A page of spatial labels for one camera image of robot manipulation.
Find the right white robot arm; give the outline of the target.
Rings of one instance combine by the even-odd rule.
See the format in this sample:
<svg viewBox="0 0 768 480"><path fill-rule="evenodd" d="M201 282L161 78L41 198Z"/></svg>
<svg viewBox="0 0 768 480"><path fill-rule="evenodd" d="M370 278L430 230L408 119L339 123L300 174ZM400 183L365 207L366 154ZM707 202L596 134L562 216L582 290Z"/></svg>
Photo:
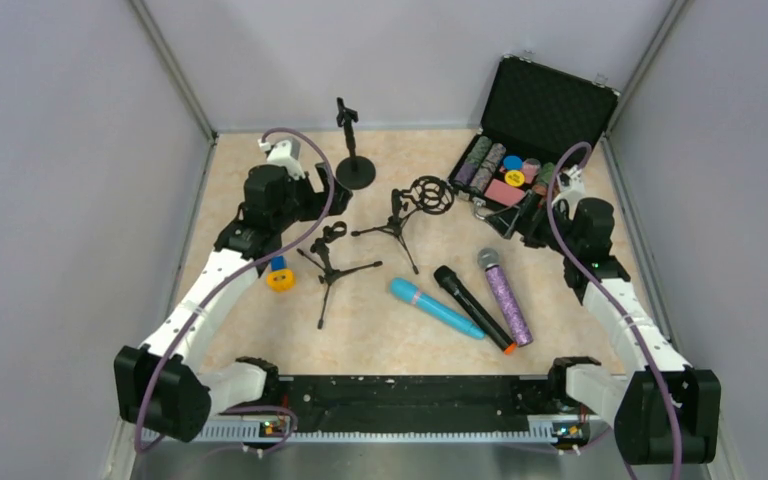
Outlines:
<svg viewBox="0 0 768 480"><path fill-rule="evenodd" d="M706 464L718 441L721 384L697 369L663 335L636 296L628 271L612 253L614 208L586 197L553 207L523 199L484 215L504 238L519 233L528 247L562 255L564 280L598 320L621 360L619 380L590 357L557 359L550 377L558 397L580 403L610 425L631 465Z"/></svg>

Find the purple glitter microphone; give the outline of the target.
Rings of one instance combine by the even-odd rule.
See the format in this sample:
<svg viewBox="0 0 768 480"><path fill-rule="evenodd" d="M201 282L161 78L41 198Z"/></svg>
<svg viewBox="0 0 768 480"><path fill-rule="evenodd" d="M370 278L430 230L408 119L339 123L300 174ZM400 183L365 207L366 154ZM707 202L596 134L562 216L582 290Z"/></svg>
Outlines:
<svg viewBox="0 0 768 480"><path fill-rule="evenodd" d="M524 347L530 345L534 337L500 261L499 253L493 248L482 248L477 254L477 264L484 271L514 341Z"/></svg>

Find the black tripod clip stand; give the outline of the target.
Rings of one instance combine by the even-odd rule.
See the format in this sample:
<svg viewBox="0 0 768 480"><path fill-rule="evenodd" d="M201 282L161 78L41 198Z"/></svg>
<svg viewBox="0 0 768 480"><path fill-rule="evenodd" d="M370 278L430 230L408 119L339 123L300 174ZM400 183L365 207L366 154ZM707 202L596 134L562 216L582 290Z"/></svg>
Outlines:
<svg viewBox="0 0 768 480"><path fill-rule="evenodd" d="M347 231L347 224L344 221L337 221L332 225L323 228L322 235L314 240L308 251L301 248L296 249L299 255L318 267L322 272L322 274L318 276L318 280L321 284L325 285L325 293L323 295L322 307L317 321L317 328L319 330L321 330L325 324L325 315L332 286L345 276L365 269L378 268L383 265L381 260L377 260L372 263L343 270L335 268L331 261L331 250L329 245L344 237L347 234Z"/></svg>

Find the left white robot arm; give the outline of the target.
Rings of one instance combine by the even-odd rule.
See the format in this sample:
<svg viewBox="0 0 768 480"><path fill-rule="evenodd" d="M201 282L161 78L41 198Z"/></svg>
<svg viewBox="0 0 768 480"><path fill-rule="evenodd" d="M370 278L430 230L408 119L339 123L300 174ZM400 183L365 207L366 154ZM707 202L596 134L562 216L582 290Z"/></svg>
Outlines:
<svg viewBox="0 0 768 480"><path fill-rule="evenodd" d="M140 346L125 346L115 356L123 420L189 442L209 418L262 398L277 376L264 360L244 357L206 374L200 368L219 327L268 261L295 247L283 245L282 234L297 222L319 225L345 211L351 192L335 180L328 163L315 168L320 192L308 175L294 178L285 166L262 164L249 171L244 200L190 290Z"/></svg>

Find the tripod stand with shock mount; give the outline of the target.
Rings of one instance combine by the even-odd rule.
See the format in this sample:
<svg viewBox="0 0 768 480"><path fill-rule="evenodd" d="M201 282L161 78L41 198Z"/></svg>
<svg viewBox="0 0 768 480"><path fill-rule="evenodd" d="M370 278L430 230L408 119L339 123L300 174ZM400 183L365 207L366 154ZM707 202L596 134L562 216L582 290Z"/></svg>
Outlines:
<svg viewBox="0 0 768 480"><path fill-rule="evenodd" d="M352 237L380 232L387 234L401 245L408 256L413 273L419 268L404 240L403 230L410 218L417 212L431 216L447 213L454 204L455 194L446 181L440 177L423 175L416 178L406 189L393 189L390 194L391 214L384 225L363 230L354 230Z"/></svg>

